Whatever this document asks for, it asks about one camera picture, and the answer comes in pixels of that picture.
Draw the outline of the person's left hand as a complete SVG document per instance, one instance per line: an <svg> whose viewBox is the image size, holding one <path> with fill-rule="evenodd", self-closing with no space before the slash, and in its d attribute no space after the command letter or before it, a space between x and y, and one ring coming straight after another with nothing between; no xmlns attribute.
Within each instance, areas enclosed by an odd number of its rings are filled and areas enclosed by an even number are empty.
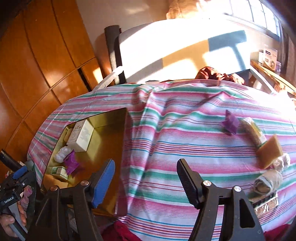
<svg viewBox="0 0 296 241"><path fill-rule="evenodd" d="M1 229L11 238L25 240L28 230L27 209L33 194L30 185L1 190Z"/></svg>

